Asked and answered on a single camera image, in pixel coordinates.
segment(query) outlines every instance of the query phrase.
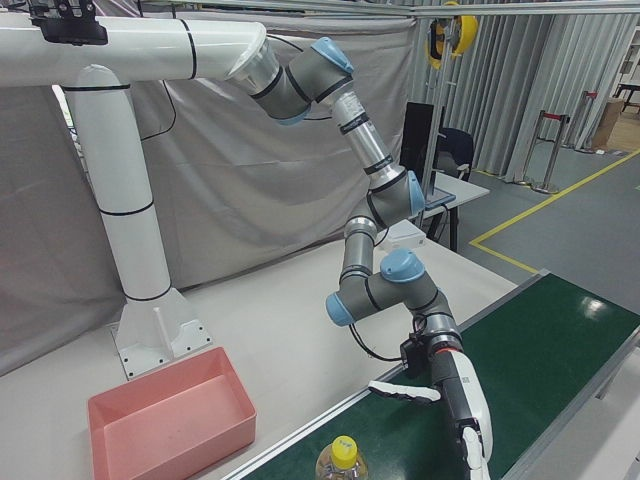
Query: white cylinder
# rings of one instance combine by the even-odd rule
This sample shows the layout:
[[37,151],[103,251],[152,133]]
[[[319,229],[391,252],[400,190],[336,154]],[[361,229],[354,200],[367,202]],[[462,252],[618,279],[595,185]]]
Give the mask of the white cylinder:
[[124,293],[145,300],[167,291],[171,284],[156,209],[134,215],[102,215]]
[[260,23],[96,17],[107,45],[49,43],[28,14],[0,14],[0,87],[88,86],[77,75],[101,65],[125,82],[196,77],[227,79],[255,55]]
[[[93,85],[122,83],[96,65],[78,78]],[[135,299],[157,297],[171,280],[127,89],[66,95],[124,292]]]
[[[113,72],[97,65],[78,79],[93,85],[118,85]],[[82,145],[100,210],[122,213],[152,201],[138,126],[128,89],[65,92]]]

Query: desk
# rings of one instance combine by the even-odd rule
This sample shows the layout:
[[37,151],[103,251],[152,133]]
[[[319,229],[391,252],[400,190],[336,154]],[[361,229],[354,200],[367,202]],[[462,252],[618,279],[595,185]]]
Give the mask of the desk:
[[[186,293],[258,412],[256,441],[196,478],[224,477],[391,367],[368,358],[327,318],[324,299],[338,286],[343,248],[334,242]],[[515,287],[435,243],[415,252],[458,322]],[[376,264],[384,255],[376,249]],[[397,354],[410,329],[403,306],[359,323],[364,340],[384,355]],[[0,477],[91,478],[87,399],[125,381],[108,327],[0,377]]]
[[[467,202],[475,200],[489,194],[489,190],[479,187],[464,180],[460,180],[444,173],[436,173],[436,187],[445,192],[453,193],[455,200],[446,204],[450,213],[449,218],[449,248],[453,252],[458,251],[458,207]],[[442,221],[442,216],[446,209],[444,207],[436,207],[431,210],[425,210],[423,221],[425,218],[433,217],[427,238],[435,240],[436,230]]]
[[620,97],[620,95],[622,94],[622,92],[624,90],[629,90],[629,96],[624,101],[624,107],[622,107],[622,111],[624,112],[624,109],[627,108],[629,105],[631,105],[633,107],[638,107],[638,112],[640,112],[640,104],[631,103],[631,97],[633,97],[633,94],[635,92],[639,92],[640,91],[640,84],[637,84],[637,83],[619,83],[618,84],[618,89],[616,90],[616,94],[614,95],[614,97],[615,98]]

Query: white pillar mount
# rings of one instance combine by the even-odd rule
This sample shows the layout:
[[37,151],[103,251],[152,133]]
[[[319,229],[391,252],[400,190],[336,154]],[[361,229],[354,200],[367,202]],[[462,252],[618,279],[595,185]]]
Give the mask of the white pillar mount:
[[127,303],[115,343],[127,378],[212,343],[171,285],[130,82],[226,80],[259,51],[258,23],[98,17],[107,45],[49,43],[29,15],[0,13],[0,87],[59,84],[78,130]]

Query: green conveyor belt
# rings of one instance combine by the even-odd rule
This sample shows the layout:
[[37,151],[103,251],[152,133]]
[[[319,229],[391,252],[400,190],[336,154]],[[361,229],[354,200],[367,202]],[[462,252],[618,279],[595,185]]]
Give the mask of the green conveyor belt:
[[[463,332],[491,410],[492,479],[507,473],[638,325],[640,316],[549,274]],[[404,374],[392,382],[430,384]],[[439,405],[368,395],[245,478],[313,480],[318,453],[347,434],[364,452],[370,480],[462,479],[446,428]]]

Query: gray curtain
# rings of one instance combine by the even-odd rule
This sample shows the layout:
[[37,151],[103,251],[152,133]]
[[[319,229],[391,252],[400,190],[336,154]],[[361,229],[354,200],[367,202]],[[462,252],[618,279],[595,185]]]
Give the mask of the gray curtain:
[[[99,7],[114,15],[137,13],[133,2]],[[180,16],[263,21],[301,47],[331,35],[356,65],[356,91],[371,118],[399,151],[411,20]],[[273,42],[283,61],[296,53]],[[361,167],[331,120],[281,127],[227,84],[177,81],[167,87],[176,123],[145,141],[144,149],[175,286],[237,274],[322,240],[342,227],[366,192]],[[132,101],[142,136],[170,125],[173,112],[161,83],[134,85]],[[2,90],[0,108],[1,375],[117,320],[123,296],[51,89]],[[310,114],[325,115],[317,106]]]
[[[513,149],[513,161],[506,171],[506,181],[522,177],[540,110],[573,115],[584,90],[595,90],[598,96],[579,131],[576,148],[591,146],[591,137],[637,22],[638,15],[571,15],[554,19]],[[545,123],[541,137],[555,138],[558,122]]]
[[[302,48],[331,36],[356,66],[355,89],[370,117],[399,152],[411,20],[208,12],[178,17],[259,21],[270,34]],[[283,42],[271,43],[283,62],[297,53]],[[175,286],[232,275],[317,242],[341,229],[364,196],[367,179],[332,120],[283,127],[224,82],[167,86],[177,111],[175,126],[143,146]],[[142,136],[170,124],[173,114],[160,83],[134,85],[132,99]],[[316,105],[309,117],[327,115]]]
[[[416,0],[405,4],[435,2]],[[477,168],[493,173],[506,170],[552,20],[550,16],[480,17],[472,47],[453,60],[446,80],[455,86],[445,87],[443,124],[473,136]],[[436,86],[445,81],[424,54],[431,21],[421,20],[416,35],[410,89],[410,99],[415,102],[432,103]]]
[[[577,140],[578,148],[589,147],[637,21],[638,15],[481,17],[474,45],[453,62],[449,80],[457,86],[448,90],[444,125],[474,137],[476,168],[512,181],[540,110],[573,115],[582,92],[597,90]],[[442,81],[424,55],[430,22],[417,27],[409,95],[416,102],[431,103]],[[555,128],[546,126],[543,136],[553,137]]]
[[0,89],[0,375],[124,304],[51,88]]

